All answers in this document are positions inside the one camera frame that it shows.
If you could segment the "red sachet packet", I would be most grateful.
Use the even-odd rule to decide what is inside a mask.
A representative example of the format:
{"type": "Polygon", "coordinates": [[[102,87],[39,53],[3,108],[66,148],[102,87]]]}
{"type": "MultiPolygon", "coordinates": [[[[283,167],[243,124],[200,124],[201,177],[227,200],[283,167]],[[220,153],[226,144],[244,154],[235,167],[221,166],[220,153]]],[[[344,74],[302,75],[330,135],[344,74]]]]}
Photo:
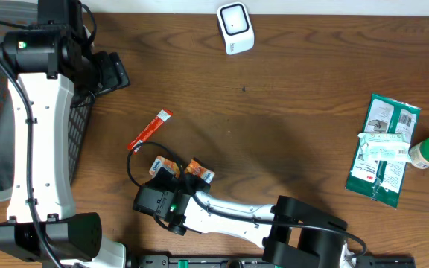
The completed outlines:
{"type": "Polygon", "coordinates": [[[172,115],[173,113],[169,109],[161,109],[155,118],[127,145],[127,149],[132,150],[137,144],[146,142],[172,115]]]}

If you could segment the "orange small box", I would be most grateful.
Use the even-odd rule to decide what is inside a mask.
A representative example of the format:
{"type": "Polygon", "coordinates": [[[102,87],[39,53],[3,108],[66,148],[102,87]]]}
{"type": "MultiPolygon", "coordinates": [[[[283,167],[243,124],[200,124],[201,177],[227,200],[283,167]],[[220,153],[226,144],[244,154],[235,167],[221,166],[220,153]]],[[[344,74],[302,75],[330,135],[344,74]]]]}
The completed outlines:
{"type": "Polygon", "coordinates": [[[171,174],[173,174],[176,178],[179,178],[180,169],[177,164],[169,159],[166,159],[162,156],[157,156],[150,167],[149,174],[154,177],[161,168],[166,169],[171,174]]]}

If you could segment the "orange white box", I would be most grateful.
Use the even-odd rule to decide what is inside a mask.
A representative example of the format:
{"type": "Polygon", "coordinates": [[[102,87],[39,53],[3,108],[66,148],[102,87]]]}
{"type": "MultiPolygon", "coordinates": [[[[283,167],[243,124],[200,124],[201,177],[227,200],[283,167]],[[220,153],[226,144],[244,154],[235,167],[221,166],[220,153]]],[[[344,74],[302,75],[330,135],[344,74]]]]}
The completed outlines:
{"type": "Polygon", "coordinates": [[[188,166],[185,168],[185,173],[197,176],[208,184],[210,184],[215,177],[214,171],[204,167],[203,164],[196,159],[192,159],[189,162],[188,166]]]}

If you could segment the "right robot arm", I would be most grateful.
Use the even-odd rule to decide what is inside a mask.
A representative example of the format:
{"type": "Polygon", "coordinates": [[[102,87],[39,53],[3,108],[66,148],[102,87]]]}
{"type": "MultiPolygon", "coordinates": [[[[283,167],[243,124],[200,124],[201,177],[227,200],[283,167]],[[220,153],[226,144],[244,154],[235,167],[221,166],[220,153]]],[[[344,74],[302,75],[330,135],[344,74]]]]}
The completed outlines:
{"type": "Polygon", "coordinates": [[[217,199],[209,190],[208,180],[191,173],[176,177],[163,167],[140,186],[133,210],[178,235],[191,230],[249,241],[276,267],[356,266],[345,221],[292,197],[245,205],[217,199]]]}

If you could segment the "green white sponge package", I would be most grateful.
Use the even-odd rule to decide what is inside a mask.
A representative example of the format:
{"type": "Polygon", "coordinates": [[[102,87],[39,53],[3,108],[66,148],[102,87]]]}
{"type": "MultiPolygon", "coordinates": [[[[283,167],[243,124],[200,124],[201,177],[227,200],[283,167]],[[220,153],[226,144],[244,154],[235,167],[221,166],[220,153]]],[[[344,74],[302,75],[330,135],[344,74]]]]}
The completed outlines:
{"type": "Polygon", "coordinates": [[[398,206],[420,111],[392,98],[372,96],[363,129],[357,134],[347,190],[392,208],[398,206]]]}

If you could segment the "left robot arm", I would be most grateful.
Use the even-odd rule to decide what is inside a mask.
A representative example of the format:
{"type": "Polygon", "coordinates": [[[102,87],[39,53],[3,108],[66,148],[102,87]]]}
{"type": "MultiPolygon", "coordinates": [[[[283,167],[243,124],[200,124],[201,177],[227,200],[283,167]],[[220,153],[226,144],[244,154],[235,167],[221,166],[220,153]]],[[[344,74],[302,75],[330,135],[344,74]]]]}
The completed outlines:
{"type": "Polygon", "coordinates": [[[69,178],[74,108],[130,85],[116,53],[94,52],[79,1],[40,1],[33,25],[0,44],[14,115],[14,178],[0,251],[56,267],[129,267],[127,248],[105,237],[95,212],[77,213],[69,178]]]}

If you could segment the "mint green wipes packet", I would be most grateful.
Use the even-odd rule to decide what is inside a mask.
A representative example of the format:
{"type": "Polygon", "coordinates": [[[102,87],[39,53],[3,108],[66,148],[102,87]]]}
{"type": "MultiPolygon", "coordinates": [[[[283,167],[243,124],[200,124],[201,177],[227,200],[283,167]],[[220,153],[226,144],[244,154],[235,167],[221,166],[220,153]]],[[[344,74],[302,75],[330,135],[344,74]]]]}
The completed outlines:
{"type": "Polygon", "coordinates": [[[360,159],[411,162],[410,142],[404,133],[359,133],[360,159]]]}

